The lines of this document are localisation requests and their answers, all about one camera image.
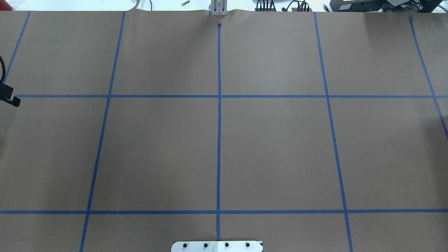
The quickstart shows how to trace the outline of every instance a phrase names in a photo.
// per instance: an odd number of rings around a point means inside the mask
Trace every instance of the horizontal blue line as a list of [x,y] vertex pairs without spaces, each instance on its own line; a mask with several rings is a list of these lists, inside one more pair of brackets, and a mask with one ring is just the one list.
[[[344,213],[344,210],[174,210],[174,211],[90,211],[90,214],[323,214]],[[348,209],[348,213],[448,213],[448,209]],[[87,211],[64,210],[0,210],[0,214],[86,214]]]
[[[16,95],[19,98],[108,98],[108,95]],[[111,98],[219,98],[218,95],[111,95]],[[221,98],[326,98],[325,95],[222,95]],[[404,98],[421,99],[433,96],[368,96],[368,95],[329,95],[329,98]],[[436,96],[446,99],[448,96]]]
[[448,209],[354,209],[348,213],[448,213]]

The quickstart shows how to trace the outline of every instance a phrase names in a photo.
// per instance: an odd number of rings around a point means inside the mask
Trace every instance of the white label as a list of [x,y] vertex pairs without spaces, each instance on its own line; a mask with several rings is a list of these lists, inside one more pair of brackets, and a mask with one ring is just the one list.
[[352,4],[343,4],[339,7],[339,10],[350,9],[350,6],[352,6]]

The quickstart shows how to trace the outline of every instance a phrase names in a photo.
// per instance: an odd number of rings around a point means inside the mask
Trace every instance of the black device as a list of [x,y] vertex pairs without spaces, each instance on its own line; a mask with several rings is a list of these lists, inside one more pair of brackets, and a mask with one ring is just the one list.
[[381,9],[386,0],[331,0],[333,12],[368,12]]
[[0,78],[0,100],[11,104],[14,107],[20,105],[20,99],[14,96],[14,89],[3,83],[6,77],[6,67],[4,65],[3,58],[0,56],[1,63],[1,78]]

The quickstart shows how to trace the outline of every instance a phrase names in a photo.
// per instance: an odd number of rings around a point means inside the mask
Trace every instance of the gray metal bracket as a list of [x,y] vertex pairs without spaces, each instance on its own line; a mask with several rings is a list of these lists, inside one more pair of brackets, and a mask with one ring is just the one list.
[[210,14],[212,16],[227,16],[227,0],[211,0]]

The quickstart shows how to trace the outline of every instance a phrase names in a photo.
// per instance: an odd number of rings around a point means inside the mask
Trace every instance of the white surface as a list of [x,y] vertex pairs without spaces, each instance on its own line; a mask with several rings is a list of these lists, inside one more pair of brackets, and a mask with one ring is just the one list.
[[175,242],[171,252],[263,252],[260,241],[201,241],[201,242]]
[[[7,0],[13,10],[37,10],[37,11],[117,11],[133,8],[137,0]],[[152,0],[153,10],[198,10],[207,9],[211,0],[190,0],[188,4],[181,4],[186,0]],[[290,0],[274,1],[277,11],[288,6]],[[330,0],[310,0],[309,5],[313,11],[325,11],[323,4],[329,6]],[[228,0],[227,10],[243,9],[255,10],[255,0]],[[138,9],[150,10],[149,0],[140,0]]]

